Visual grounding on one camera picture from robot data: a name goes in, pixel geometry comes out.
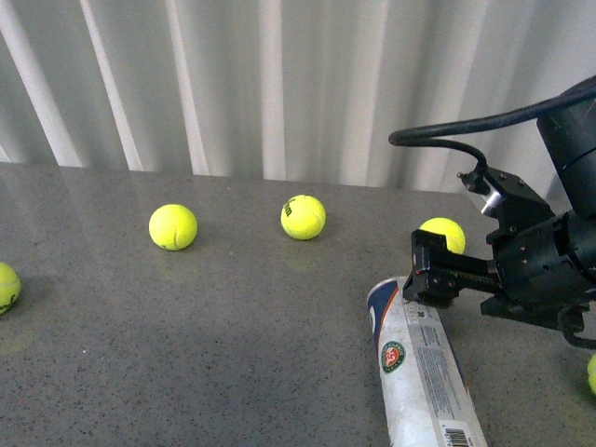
tennis ball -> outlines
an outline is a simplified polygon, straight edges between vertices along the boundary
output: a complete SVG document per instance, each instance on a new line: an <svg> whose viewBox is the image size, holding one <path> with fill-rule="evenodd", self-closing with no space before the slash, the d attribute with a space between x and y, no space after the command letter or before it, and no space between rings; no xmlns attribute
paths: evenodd
<svg viewBox="0 0 596 447"><path fill-rule="evenodd" d="M438 235L445 235L447 238L447 250L453 253L462 254L466 249L466 235L458 223L445 217L429 219L420 226L421 230Z"/></svg>
<svg viewBox="0 0 596 447"><path fill-rule="evenodd" d="M592 393L596 394L596 373L588 377L588 383L589 388L592 390Z"/></svg>
<svg viewBox="0 0 596 447"><path fill-rule="evenodd" d="M19 298L20 280L8 264L0 263L0 315L4 314Z"/></svg>
<svg viewBox="0 0 596 447"><path fill-rule="evenodd" d="M596 354L588 362L588 375L596 375Z"/></svg>
<svg viewBox="0 0 596 447"><path fill-rule="evenodd" d="M185 249L195 240L197 230L195 214L182 205L164 205L149 220L151 239L166 250Z"/></svg>
<svg viewBox="0 0 596 447"><path fill-rule="evenodd" d="M325 208L312 196L294 196L281 209L281 226L294 239L307 240L325 226Z"/></svg>

speckled countertop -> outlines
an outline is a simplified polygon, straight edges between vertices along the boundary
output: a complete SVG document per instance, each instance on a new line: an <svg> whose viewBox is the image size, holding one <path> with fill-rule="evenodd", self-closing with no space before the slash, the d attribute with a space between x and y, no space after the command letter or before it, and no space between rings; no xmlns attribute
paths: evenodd
<svg viewBox="0 0 596 447"><path fill-rule="evenodd" d="M296 194L326 206L312 241L279 226ZM147 232L170 202L199 220L180 252ZM438 215L490 256L496 222L466 196L0 164L0 260L23 283L0 318L0 444L388 445L365 298ZM596 445L589 352L481 298L443 318L490 445Z"/></svg>

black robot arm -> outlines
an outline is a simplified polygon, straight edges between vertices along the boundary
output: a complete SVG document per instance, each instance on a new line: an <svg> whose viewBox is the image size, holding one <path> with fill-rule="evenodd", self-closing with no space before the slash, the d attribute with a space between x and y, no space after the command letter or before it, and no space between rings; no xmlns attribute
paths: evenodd
<svg viewBox="0 0 596 447"><path fill-rule="evenodd" d="M589 311L589 302L596 300L595 97L593 77L560 97L498 115L497 120L479 118L391 135L393 144L420 146L444 142L433 140L436 136L470 133L482 125L481 130L497 129L537 118L573 208L555 216L521 178L492 169L477 156L477 167L459 177L470 192L483 197L482 214L499 222L498 229L486 237L494 258L451 253L444 236L413 231L413 269L403 290L406 299L448 307L462 289L489 292L493 296L481 304L483 315L559 330L570 344L596 349L596 341L576 336L584 330L583 313ZM525 119L518 117L519 112L526 114ZM451 142L449 147L458 149L457 145Z"/></svg>

can label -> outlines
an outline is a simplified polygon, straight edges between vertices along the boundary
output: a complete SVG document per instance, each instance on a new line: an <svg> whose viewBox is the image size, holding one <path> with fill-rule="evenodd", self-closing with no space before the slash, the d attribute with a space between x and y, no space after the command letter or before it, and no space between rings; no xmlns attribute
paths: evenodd
<svg viewBox="0 0 596 447"><path fill-rule="evenodd" d="M437 309L406 302L406 278L367 297L391 445L486 447Z"/></svg>

white wall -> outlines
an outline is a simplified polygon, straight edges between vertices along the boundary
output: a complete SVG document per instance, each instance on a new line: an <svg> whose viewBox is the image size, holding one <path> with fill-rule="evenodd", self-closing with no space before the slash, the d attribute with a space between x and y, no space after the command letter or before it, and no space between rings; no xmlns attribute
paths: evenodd
<svg viewBox="0 0 596 447"><path fill-rule="evenodd" d="M462 191L389 133L596 74L596 2L0 0L0 161ZM561 193L534 123L460 138Z"/></svg>

